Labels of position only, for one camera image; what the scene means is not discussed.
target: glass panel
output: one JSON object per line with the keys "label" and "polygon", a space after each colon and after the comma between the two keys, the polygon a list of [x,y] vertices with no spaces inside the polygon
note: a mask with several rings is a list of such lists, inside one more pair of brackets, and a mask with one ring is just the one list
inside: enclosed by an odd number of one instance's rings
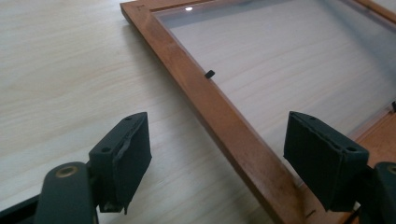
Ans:
{"label": "glass panel", "polygon": [[396,13],[396,1],[395,0],[372,0],[373,2],[387,8],[388,10]]}
{"label": "glass panel", "polygon": [[395,28],[353,4],[216,1],[157,17],[279,158],[289,111],[351,134],[396,98]]}

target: wooden frame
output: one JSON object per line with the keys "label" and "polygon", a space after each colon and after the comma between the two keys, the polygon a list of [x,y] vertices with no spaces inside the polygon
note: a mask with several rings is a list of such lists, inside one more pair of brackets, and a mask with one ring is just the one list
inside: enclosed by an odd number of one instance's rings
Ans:
{"label": "wooden frame", "polygon": [[121,4],[121,10],[163,62],[223,154],[276,223],[340,221],[343,214],[325,213],[309,189],[301,190],[295,185],[271,148],[153,15],[156,11],[211,1],[139,0]]}
{"label": "wooden frame", "polygon": [[385,19],[396,23],[396,14],[387,8],[379,5],[378,3],[375,3],[371,0],[355,0],[356,2],[360,3],[364,7],[367,7],[374,11],[375,13],[378,13],[379,15],[383,16]]}

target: small black clip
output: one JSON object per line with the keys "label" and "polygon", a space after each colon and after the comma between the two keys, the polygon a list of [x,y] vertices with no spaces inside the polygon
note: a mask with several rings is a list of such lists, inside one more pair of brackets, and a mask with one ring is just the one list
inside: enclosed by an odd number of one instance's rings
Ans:
{"label": "small black clip", "polygon": [[210,79],[210,78],[212,78],[214,75],[215,75],[215,72],[214,72],[213,70],[210,70],[210,71],[208,71],[208,72],[205,74],[205,77],[206,77],[207,79]]}
{"label": "small black clip", "polygon": [[392,108],[393,108],[393,112],[396,113],[396,102],[395,101],[392,102]]}

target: clamp jaw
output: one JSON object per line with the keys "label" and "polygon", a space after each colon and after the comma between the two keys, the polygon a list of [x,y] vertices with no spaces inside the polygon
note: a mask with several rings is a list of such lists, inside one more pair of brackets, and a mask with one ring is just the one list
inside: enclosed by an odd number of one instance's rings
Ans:
{"label": "clamp jaw", "polygon": [[41,194],[0,213],[0,223],[99,223],[102,213],[126,214],[149,167],[147,113],[121,120],[89,153],[49,171]]}
{"label": "clamp jaw", "polygon": [[290,112],[284,157],[326,210],[352,211],[360,223],[396,223],[396,163],[367,165],[369,152],[312,116]]}

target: light wood table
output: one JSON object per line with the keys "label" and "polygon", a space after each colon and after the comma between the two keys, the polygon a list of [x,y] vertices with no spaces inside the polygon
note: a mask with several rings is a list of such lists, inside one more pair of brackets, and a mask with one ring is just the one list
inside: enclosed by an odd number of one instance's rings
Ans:
{"label": "light wood table", "polygon": [[147,111],[153,160],[128,215],[101,223],[270,223],[118,1],[0,3],[0,210]]}

